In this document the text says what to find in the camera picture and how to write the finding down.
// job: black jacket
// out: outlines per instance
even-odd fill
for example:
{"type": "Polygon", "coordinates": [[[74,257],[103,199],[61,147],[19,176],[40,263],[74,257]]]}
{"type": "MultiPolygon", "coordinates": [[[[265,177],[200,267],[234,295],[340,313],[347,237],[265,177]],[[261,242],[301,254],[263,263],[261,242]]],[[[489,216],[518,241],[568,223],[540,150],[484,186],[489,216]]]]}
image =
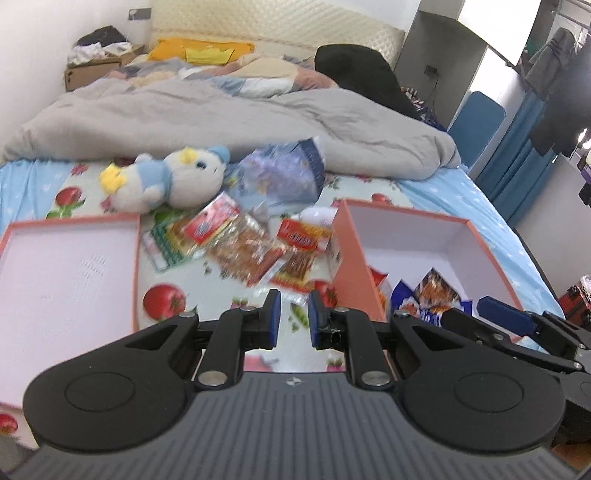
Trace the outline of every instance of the black jacket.
{"type": "Polygon", "coordinates": [[[421,119],[412,102],[400,90],[390,65],[378,51],[361,45],[323,45],[316,51],[314,68],[332,78],[341,88],[415,120],[421,119]]]}
{"type": "Polygon", "coordinates": [[[540,155],[550,149],[570,157],[579,134],[591,127],[591,41],[564,69],[548,99],[544,117],[530,133],[540,155]]]}

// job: plush duck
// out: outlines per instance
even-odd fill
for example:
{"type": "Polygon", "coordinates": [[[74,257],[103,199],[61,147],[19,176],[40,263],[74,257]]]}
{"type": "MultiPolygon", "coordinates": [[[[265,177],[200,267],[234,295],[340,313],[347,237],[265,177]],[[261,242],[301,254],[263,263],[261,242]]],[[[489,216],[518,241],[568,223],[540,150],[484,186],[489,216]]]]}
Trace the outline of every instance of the plush duck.
{"type": "Polygon", "coordinates": [[[141,154],[128,167],[109,165],[99,175],[99,183],[120,212],[147,213],[164,202],[173,208],[194,208],[220,190],[229,161],[226,147],[187,147],[164,160],[141,154]]]}

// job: logo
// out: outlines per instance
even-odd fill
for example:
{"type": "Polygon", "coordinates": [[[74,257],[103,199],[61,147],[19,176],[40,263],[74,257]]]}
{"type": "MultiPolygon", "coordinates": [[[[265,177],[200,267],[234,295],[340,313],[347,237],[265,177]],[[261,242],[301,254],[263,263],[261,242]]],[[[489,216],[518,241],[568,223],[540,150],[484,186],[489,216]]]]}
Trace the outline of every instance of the logo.
{"type": "Polygon", "coordinates": [[[304,382],[297,377],[291,377],[289,380],[286,380],[285,383],[288,384],[290,387],[298,387],[304,382]]]}
{"type": "Polygon", "coordinates": [[[311,239],[309,236],[304,235],[303,233],[293,232],[287,236],[287,239],[290,242],[293,242],[296,245],[299,245],[303,248],[312,247],[314,245],[314,240],[311,239]]]}

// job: headboard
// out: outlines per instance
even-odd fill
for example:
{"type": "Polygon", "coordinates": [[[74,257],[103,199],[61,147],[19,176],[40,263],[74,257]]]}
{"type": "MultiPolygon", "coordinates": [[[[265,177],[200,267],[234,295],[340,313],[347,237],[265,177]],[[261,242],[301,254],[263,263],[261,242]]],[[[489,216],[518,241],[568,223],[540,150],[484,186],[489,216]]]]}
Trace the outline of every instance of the headboard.
{"type": "Polygon", "coordinates": [[[313,56],[321,45],[356,43],[393,67],[404,32],[320,0],[153,0],[150,45],[161,37],[250,41],[256,52],[313,56]]]}

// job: open box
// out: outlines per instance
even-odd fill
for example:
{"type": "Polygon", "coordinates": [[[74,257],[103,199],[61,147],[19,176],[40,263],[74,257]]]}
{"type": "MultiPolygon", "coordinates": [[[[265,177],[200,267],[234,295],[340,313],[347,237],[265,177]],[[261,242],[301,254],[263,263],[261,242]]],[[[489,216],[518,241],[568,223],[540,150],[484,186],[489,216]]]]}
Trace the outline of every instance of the open box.
{"type": "Polygon", "coordinates": [[[0,242],[0,404],[41,372],[138,330],[139,215],[9,225],[0,242]]]}
{"type": "Polygon", "coordinates": [[[414,288],[435,268],[460,294],[521,309],[515,291],[469,220],[382,203],[344,200],[333,222],[333,284],[339,306],[386,321],[369,267],[414,288]]]}

